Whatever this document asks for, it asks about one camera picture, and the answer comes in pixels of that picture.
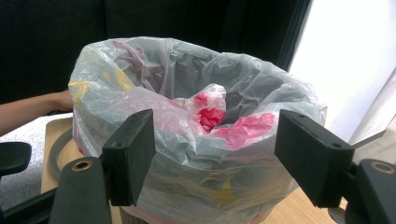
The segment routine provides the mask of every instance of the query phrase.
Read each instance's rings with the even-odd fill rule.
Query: black chair armrest
[[[27,168],[32,147],[23,142],[0,143],[0,178],[19,173]]]

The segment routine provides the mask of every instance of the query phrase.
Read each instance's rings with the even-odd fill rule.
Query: gray plastic bag
[[[157,154],[137,207],[124,208],[151,223],[260,223],[297,187],[274,155],[279,110],[325,120],[313,88],[273,64],[171,38],[90,44],[69,89],[87,156],[153,109]]]

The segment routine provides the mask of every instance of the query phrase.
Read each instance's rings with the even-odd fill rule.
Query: crumpled plastic
[[[69,89],[87,156],[153,110],[157,153],[137,207],[124,207],[152,223],[260,223],[297,187],[274,155],[279,110],[325,120],[312,86],[273,64],[172,38],[90,44]]]

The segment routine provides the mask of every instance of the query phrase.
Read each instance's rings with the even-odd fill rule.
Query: trash bag
[[[274,155],[279,110],[325,120],[312,86],[273,64],[172,38],[90,44],[69,89],[86,156],[153,110],[157,153],[137,207],[124,209],[154,223],[260,223],[297,187]]]

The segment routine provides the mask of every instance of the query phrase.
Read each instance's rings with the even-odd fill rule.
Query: person's arm
[[[73,109],[69,91],[50,93],[0,105],[0,136],[56,109],[62,111]]]

